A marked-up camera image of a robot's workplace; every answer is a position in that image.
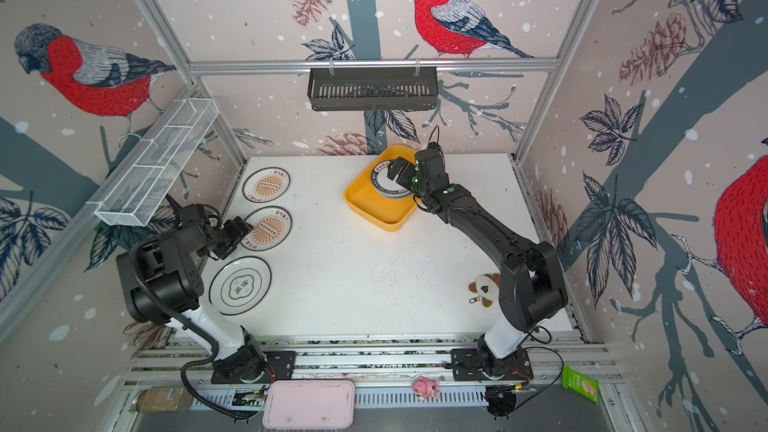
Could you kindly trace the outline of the green rim plate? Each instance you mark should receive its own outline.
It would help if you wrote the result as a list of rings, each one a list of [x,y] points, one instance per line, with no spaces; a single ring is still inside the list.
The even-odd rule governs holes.
[[[412,193],[408,191],[407,194],[390,194],[388,191],[388,162],[385,160],[377,164],[371,171],[370,181],[376,192],[385,199],[390,200],[402,200],[412,196]]]

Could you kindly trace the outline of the orange sunburst plate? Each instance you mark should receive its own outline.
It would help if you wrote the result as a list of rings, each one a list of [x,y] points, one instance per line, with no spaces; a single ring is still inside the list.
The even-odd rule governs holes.
[[[289,188],[291,177],[278,167],[257,170],[245,179],[241,192],[251,203],[268,203],[280,198]]]

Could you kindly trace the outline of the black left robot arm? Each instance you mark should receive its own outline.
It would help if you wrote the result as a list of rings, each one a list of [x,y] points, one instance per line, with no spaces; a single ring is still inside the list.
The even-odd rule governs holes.
[[[240,217],[223,221],[202,204],[180,205],[166,197],[171,227],[143,239],[117,257],[126,309],[139,323],[184,330],[209,353],[214,378],[223,383],[255,382],[267,358],[255,338],[213,306],[204,304],[204,259],[228,258],[251,231]]]

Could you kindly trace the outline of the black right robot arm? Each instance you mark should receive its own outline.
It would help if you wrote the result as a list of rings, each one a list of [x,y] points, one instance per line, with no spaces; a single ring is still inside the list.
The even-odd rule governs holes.
[[[484,374],[505,375],[535,327],[568,304],[555,247],[548,242],[536,244],[512,231],[465,187],[451,182],[436,142],[411,161],[396,158],[388,166],[387,177],[412,193],[421,210],[467,236],[497,266],[502,317],[478,340],[477,357]]]

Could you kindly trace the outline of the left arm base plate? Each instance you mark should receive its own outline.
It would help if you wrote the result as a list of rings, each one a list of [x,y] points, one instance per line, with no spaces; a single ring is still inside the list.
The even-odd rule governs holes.
[[[214,362],[211,382],[234,385],[290,380],[295,362],[294,351],[268,351],[259,357],[240,351]]]

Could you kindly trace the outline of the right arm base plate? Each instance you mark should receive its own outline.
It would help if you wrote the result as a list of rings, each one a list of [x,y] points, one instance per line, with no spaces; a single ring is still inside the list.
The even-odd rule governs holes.
[[[483,348],[452,349],[449,365],[453,379],[459,382],[533,380],[528,353],[522,348],[503,359]]]

